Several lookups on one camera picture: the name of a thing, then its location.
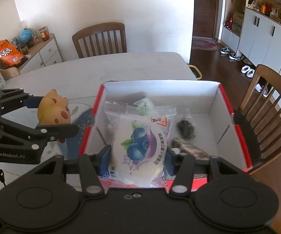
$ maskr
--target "red rug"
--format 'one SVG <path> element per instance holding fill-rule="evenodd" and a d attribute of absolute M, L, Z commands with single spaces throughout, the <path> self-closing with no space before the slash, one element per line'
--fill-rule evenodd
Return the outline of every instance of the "red rug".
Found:
<path fill-rule="evenodd" d="M 221 44 L 217 43 L 214 39 L 193 37 L 191 49 L 220 51 Z"/>

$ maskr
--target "globe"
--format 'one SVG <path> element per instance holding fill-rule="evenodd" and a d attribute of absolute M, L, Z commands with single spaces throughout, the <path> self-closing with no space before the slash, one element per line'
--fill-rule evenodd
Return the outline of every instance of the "globe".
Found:
<path fill-rule="evenodd" d="M 21 34 L 19 34 L 18 36 L 18 40 L 21 43 L 28 43 L 31 40 L 31 38 L 32 38 L 32 33 L 28 29 L 23 30 Z"/>

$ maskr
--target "shoe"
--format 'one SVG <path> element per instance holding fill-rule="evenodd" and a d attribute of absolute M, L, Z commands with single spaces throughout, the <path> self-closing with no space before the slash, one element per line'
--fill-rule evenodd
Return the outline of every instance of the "shoe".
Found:
<path fill-rule="evenodd" d="M 221 54 L 231 54 L 232 52 L 228 49 L 228 47 L 223 47 L 220 50 Z"/>
<path fill-rule="evenodd" d="M 246 76 L 249 77 L 249 78 L 253 78 L 253 75 L 254 75 L 254 69 L 249 69 L 246 73 Z"/>
<path fill-rule="evenodd" d="M 236 53 L 231 54 L 231 55 L 229 56 L 229 58 L 230 58 L 231 60 L 236 60 L 236 61 L 240 61 L 240 60 L 241 60 L 241 58 L 240 58 Z"/>
<path fill-rule="evenodd" d="M 255 89 L 258 91 L 258 92 L 261 92 L 262 90 L 262 87 L 261 85 L 258 83 L 256 86 L 255 86 Z M 269 90 L 267 89 L 267 87 L 265 88 L 264 92 L 263 92 L 263 96 L 264 97 L 267 97 L 269 95 Z"/>
<path fill-rule="evenodd" d="M 246 74 L 250 69 L 251 69 L 251 68 L 250 68 L 248 65 L 246 65 L 246 66 L 243 66 L 243 67 L 242 67 L 241 72 L 244 73 L 244 74 Z"/>
<path fill-rule="evenodd" d="M 242 61 L 243 61 L 244 63 L 248 64 L 248 65 L 253 65 L 253 63 L 252 63 L 251 61 L 249 61 L 248 58 L 244 58 Z"/>

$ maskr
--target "chair seat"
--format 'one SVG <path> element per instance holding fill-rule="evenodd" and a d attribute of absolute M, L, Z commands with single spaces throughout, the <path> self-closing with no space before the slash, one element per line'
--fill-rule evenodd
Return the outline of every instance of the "chair seat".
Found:
<path fill-rule="evenodd" d="M 253 167 L 261 164 L 261 150 L 258 138 L 246 117 L 239 110 L 234 110 L 234 123 L 239 125 L 244 135 Z"/>

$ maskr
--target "brown wooden door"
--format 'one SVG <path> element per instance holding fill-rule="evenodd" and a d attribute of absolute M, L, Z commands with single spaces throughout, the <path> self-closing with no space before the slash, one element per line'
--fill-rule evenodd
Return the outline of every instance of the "brown wooden door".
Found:
<path fill-rule="evenodd" d="M 193 36 L 213 37 L 218 0 L 195 0 Z"/>

